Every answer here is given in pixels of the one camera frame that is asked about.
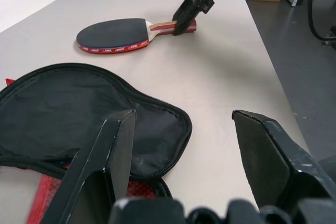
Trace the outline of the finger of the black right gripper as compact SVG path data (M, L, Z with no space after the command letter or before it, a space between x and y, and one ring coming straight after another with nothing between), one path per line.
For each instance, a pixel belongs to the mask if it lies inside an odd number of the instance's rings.
M175 21L175 28L173 31L174 36L180 35L182 32L186 31L191 21L189 18L190 10L193 4L191 0L184 0L184 2L177 9L173 15L172 21Z
M201 9L201 5L196 4L187 4L184 8L184 20L183 25L184 29L183 31L187 30L190 24L193 22L195 17L199 14Z

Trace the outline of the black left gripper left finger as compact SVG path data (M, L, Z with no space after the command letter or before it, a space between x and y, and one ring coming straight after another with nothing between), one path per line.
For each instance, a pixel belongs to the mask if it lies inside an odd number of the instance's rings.
M108 223L127 192L135 121L135 110L110 115L79 150L49 205L49 223Z

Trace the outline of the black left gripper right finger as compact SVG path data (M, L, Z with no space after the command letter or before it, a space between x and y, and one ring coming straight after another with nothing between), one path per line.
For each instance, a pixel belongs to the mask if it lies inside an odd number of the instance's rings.
M304 198L335 200L335 182L274 119L234 110L238 145L258 207L294 210Z

